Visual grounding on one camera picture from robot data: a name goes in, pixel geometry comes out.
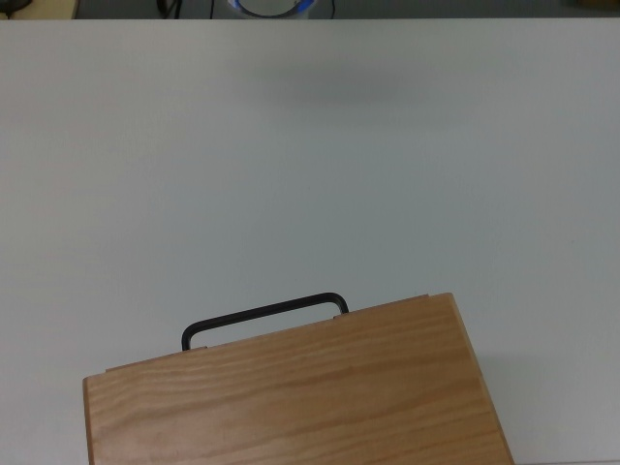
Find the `black handle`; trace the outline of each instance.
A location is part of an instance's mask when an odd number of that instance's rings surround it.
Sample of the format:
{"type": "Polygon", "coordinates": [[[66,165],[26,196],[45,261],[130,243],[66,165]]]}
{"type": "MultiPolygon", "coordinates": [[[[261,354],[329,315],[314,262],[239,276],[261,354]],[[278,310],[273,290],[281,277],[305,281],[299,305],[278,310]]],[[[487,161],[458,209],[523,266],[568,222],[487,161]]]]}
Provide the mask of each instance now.
{"type": "Polygon", "coordinates": [[[310,295],[307,297],[296,298],[295,300],[289,300],[287,302],[273,303],[271,305],[266,305],[265,307],[253,308],[252,310],[245,310],[243,312],[231,313],[230,315],[225,315],[223,317],[215,317],[201,322],[196,322],[187,326],[183,331],[183,335],[181,336],[181,347],[184,351],[189,351],[192,337],[201,331],[207,331],[208,329],[214,329],[221,326],[234,325],[235,323],[247,322],[249,320],[289,312],[291,310],[296,310],[297,308],[311,307],[321,303],[335,303],[338,305],[342,315],[349,313],[347,302],[339,294],[323,293],[310,295]]]}

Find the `wooden surface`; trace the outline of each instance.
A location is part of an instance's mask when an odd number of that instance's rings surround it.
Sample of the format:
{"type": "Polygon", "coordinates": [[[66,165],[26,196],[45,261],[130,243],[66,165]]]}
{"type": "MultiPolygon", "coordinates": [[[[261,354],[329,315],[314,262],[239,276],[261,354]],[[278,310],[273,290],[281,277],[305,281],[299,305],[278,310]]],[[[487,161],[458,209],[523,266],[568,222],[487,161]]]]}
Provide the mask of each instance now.
{"type": "Polygon", "coordinates": [[[15,19],[73,19],[78,9],[78,0],[32,0],[26,8],[14,12],[15,19]]]}
{"type": "Polygon", "coordinates": [[[510,464],[451,294],[84,380],[93,465],[510,464]]]}

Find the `wooden box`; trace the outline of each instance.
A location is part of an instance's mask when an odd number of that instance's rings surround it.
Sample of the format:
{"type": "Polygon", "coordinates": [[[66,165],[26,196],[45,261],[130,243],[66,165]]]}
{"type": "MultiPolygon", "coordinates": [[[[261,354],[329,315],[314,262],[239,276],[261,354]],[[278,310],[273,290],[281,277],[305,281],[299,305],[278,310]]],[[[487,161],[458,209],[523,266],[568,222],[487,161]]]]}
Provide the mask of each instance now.
{"type": "Polygon", "coordinates": [[[91,465],[503,465],[451,294],[86,378],[91,465]]]}

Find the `dark floor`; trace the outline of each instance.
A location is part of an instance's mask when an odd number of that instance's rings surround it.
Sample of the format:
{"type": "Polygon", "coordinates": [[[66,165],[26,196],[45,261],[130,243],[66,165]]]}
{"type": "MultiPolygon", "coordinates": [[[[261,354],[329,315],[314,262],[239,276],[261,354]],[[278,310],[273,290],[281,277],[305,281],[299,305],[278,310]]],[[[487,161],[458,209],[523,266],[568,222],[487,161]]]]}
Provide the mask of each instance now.
{"type": "MultiPolygon", "coordinates": [[[[210,0],[183,0],[181,18],[209,18],[210,0]]],[[[620,16],[620,0],[335,0],[336,18],[620,16]],[[604,4],[582,8],[579,4],[604,4]]],[[[330,0],[319,0],[311,18],[328,18],[330,0]]],[[[215,0],[214,18],[234,15],[215,0]]],[[[79,0],[77,18],[159,18],[156,0],[79,0]]]]}

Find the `wooden case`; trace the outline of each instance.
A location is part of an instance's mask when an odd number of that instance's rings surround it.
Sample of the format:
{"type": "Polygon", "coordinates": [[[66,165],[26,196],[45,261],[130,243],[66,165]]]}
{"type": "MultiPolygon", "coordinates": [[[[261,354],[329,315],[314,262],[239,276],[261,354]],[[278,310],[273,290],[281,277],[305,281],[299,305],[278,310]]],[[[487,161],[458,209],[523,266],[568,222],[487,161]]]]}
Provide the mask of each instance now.
{"type": "Polygon", "coordinates": [[[91,465],[504,465],[451,294],[83,382],[91,465]]]}

